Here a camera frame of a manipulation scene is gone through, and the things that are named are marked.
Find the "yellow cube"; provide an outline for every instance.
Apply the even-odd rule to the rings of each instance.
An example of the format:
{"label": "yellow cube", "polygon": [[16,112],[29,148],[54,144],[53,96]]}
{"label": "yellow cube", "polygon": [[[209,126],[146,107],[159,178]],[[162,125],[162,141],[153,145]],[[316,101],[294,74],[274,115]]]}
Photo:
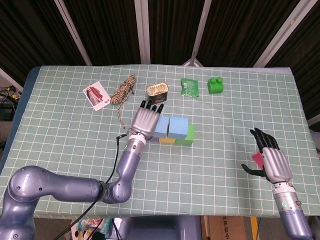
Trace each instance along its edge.
{"label": "yellow cube", "polygon": [[175,138],[168,138],[168,135],[167,135],[165,138],[159,137],[159,143],[175,144],[176,139]]}

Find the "blue table edge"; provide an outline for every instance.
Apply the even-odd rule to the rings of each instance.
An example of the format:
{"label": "blue table edge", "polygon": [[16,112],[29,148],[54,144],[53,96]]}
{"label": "blue table edge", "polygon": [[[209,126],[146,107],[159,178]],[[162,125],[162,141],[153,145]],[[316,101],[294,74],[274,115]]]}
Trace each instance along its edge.
{"label": "blue table edge", "polygon": [[21,94],[21,98],[19,100],[19,104],[16,108],[14,118],[12,121],[12,128],[11,128],[10,134],[8,136],[8,139],[6,140],[2,159],[0,161],[0,175],[1,175],[2,170],[4,169],[4,166],[6,164],[12,143],[14,142],[14,139],[15,139],[16,133],[18,131],[22,116],[25,113],[25,110],[27,108],[27,104],[29,102],[31,93],[34,89],[34,86],[35,86],[37,77],[39,75],[40,69],[41,69],[41,66],[36,66],[36,67],[32,68],[26,77],[23,91]]}

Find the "cardboard box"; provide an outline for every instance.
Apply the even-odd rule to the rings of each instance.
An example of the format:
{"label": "cardboard box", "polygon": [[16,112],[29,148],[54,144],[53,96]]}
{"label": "cardboard box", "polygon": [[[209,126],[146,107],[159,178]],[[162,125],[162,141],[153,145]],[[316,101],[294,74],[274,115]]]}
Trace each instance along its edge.
{"label": "cardboard box", "polygon": [[208,240],[208,229],[210,240],[246,240],[244,218],[242,216],[203,216],[201,224],[204,222],[202,240]]}

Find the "green grid tablecloth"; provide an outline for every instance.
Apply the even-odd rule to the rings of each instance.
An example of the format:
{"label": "green grid tablecloth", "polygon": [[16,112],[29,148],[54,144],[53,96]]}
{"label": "green grid tablecloth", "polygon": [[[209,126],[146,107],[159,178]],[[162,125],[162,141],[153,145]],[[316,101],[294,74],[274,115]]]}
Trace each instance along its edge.
{"label": "green grid tablecloth", "polygon": [[[141,215],[278,216],[272,185],[242,169],[257,151],[249,129],[275,136],[287,153],[292,182],[306,215],[320,215],[320,164],[292,74],[272,70],[165,65],[43,66],[0,177],[3,193],[13,173],[26,165],[54,173],[106,181],[123,133],[117,105],[94,111],[82,90],[100,81],[109,95],[136,75],[135,94],[123,105],[129,126],[146,87],[166,82],[162,114],[187,117],[195,125],[192,147],[148,143],[136,171],[132,195],[122,204],[99,202],[88,217]],[[223,77],[222,94],[208,93],[207,81]],[[180,95],[181,78],[199,81],[199,97]],[[120,143],[120,155],[127,139]],[[42,197],[36,217],[74,218],[88,203]]]}

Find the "green toy block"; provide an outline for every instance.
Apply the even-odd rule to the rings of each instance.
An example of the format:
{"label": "green toy block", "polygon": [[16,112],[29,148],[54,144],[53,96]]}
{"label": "green toy block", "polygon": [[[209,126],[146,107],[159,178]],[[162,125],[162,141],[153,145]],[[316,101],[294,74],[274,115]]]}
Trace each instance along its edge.
{"label": "green toy block", "polygon": [[189,124],[188,125],[188,135],[186,138],[183,139],[176,139],[175,144],[184,144],[184,145],[189,145],[191,146],[192,143],[195,140],[195,125]]}
{"label": "green toy block", "polygon": [[212,77],[208,81],[208,89],[210,94],[220,94],[224,91],[224,83],[222,77]]}

